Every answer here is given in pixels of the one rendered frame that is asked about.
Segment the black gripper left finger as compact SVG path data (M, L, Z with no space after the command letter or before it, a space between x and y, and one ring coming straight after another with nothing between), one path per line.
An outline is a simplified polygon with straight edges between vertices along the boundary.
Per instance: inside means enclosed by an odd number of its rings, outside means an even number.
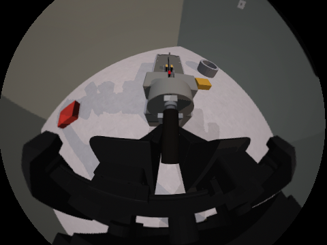
M144 168L151 193L155 195L161 157L162 130L163 123L160 123L139 140L92 136L89 143L100 162L107 161L107 163Z

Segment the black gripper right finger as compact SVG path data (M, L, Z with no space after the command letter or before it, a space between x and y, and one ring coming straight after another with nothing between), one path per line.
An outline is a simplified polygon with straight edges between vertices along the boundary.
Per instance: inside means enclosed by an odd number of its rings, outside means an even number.
M251 138L215 139L210 142L179 126L179 166L185 193L195 193L196 185L213 166L215 160L225 154L248 149Z

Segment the dark grey ring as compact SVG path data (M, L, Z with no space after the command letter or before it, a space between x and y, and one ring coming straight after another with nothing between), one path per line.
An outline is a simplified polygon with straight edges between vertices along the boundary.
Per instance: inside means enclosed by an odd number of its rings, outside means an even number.
M200 61L199 66L197 67L197 71L208 78L215 77L215 74L218 72L218 70L219 68L217 65L204 59Z

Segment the orange-yellow block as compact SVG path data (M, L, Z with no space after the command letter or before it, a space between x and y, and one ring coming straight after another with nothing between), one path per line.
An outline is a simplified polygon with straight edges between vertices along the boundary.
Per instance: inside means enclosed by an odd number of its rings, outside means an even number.
M196 77L196 84L198 90L210 90L212 85L210 84L208 79L202 79L202 78L197 78Z

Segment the red block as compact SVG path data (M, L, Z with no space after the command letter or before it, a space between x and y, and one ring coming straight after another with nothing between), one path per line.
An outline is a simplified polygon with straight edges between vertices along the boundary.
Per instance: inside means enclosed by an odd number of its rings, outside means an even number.
M72 101L59 115L58 128L64 129L70 123L78 119L80 104Z

